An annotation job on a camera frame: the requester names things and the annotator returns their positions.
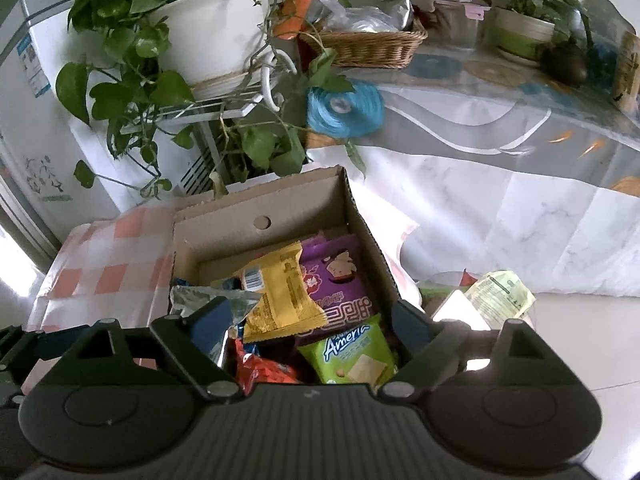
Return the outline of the clear plastic bag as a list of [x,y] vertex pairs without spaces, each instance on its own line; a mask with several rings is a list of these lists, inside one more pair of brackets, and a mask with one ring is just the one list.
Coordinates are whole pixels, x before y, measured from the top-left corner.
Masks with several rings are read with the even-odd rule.
[[411,0],[350,6],[347,0],[311,0],[305,20],[326,32],[404,32],[413,19]]

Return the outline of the white printed cardboard box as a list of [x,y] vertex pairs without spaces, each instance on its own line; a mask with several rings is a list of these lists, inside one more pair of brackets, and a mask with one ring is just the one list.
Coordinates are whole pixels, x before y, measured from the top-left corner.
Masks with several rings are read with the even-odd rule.
[[179,211],[172,275],[193,286],[210,286],[268,252],[320,233],[356,235],[375,314],[386,320],[399,292],[342,167],[280,178]]

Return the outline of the silver foil snack bag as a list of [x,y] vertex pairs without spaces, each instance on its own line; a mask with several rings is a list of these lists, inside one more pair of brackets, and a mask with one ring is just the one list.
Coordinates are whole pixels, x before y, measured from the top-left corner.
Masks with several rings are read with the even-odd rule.
[[190,341],[223,368],[229,337],[236,337],[236,329],[259,304],[262,294],[177,285],[171,289],[169,298],[170,314],[186,320]]

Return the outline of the marble pattern table cover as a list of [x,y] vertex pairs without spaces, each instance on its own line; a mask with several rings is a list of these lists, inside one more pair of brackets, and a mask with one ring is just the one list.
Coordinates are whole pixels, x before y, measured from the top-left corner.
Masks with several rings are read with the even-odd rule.
[[356,143],[362,212],[416,226],[400,261],[417,280],[508,269],[534,292],[639,292],[639,123],[483,51],[426,44],[378,87],[381,129]]

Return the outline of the white refrigerator with tree print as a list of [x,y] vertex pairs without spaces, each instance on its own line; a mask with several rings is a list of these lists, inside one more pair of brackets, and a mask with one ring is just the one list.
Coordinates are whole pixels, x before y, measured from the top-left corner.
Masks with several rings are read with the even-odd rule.
[[74,0],[16,0],[1,23],[1,209],[34,260],[48,266],[70,231],[140,204],[149,172],[107,151],[102,122],[58,102],[68,61],[107,66],[99,39],[67,26]]

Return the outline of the green pothos plant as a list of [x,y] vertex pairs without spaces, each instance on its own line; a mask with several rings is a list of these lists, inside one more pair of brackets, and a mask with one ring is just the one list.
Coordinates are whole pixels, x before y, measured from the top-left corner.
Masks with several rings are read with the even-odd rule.
[[75,0],[67,24],[101,35],[107,68],[66,63],[55,81],[61,104],[84,124],[106,122],[114,159],[150,176],[143,198],[170,191],[155,133],[160,111],[204,99],[230,79],[239,89],[283,56],[270,44],[284,0]]

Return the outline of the wicker basket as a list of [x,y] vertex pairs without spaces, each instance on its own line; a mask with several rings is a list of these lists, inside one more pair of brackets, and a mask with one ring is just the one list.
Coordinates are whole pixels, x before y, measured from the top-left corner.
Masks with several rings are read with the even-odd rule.
[[336,67],[402,70],[427,37],[427,30],[415,18],[410,29],[401,32],[301,32],[298,41],[316,55],[331,50]]

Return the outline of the white metal plant rack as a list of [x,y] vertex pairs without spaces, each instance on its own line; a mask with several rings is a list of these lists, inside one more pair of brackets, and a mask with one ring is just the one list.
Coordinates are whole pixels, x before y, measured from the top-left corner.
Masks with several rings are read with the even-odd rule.
[[285,76],[295,76],[297,68],[290,56],[278,49],[262,52],[246,73],[225,80],[218,90],[207,88],[201,99],[180,106],[155,107],[128,122],[122,135],[129,139],[147,136],[160,148],[160,156],[148,165],[153,179],[140,184],[146,200],[163,193],[160,186],[170,182],[177,196],[194,195],[213,186],[209,174],[227,177],[221,152],[226,148],[218,138],[237,125],[246,125],[254,110],[270,113],[278,120],[284,110],[284,96],[276,91]]

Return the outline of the purple snack bag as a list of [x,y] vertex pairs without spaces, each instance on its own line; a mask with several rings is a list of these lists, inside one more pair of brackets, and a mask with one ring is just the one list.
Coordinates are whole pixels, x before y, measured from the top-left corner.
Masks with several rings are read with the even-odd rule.
[[296,336],[299,344],[344,332],[375,315],[362,251],[355,234],[327,238],[323,233],[302,241],[299,259],[306,292],[326,315],[325,326]]

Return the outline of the blue foil snack bag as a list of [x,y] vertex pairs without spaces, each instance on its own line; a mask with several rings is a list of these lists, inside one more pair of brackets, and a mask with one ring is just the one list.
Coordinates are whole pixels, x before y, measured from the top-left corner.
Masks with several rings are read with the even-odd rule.
[[246,290],[242,278],[230,276],[230,278],[221,278],[210,283],[214,289],[219,290]]

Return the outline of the green ceramic plant pot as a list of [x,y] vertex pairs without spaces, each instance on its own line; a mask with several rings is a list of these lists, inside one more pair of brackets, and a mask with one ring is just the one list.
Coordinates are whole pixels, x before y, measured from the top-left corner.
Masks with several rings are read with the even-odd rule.
[[552,43],[555,24],[512,10],[493,8],[490,39],[498,53],[514,63],[538,67],[541,52]]

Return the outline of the yellow snack packet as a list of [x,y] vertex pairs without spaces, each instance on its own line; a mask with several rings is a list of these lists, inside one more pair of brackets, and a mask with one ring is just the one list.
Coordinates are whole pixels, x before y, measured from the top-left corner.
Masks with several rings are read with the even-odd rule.
[[302,243],[295,242],[251,261],[236,274],[242,289],[260,295],[246,318],[245,342],[306,334],[329,325],[307,292],[299,265],[302,253]]

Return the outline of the green cracker bag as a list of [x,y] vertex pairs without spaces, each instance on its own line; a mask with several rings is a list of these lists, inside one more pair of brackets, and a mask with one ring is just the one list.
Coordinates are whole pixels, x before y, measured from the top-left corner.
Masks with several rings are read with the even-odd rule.
[[343,333],[306,344],[299,352],[326,385],[366,384],[376,390],[397,373],[379,314]]

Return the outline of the red snack bag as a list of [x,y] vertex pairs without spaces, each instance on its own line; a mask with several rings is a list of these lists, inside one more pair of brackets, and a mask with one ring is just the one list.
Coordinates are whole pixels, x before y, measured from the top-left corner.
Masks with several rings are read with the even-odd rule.
[[292,367],[261,358],[244,350],[238,338],[228,343],[228,364],[232,376],[243,393],[248,396],[258,384],[298,384],[297,373]]

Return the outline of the glass jar with label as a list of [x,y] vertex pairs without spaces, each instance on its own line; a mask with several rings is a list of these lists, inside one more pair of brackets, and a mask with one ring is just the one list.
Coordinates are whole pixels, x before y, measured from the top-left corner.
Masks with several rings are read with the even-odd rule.
[[625,32],[616,62],[612,100],[619,110],[634,115],[639,110],[640,39]]

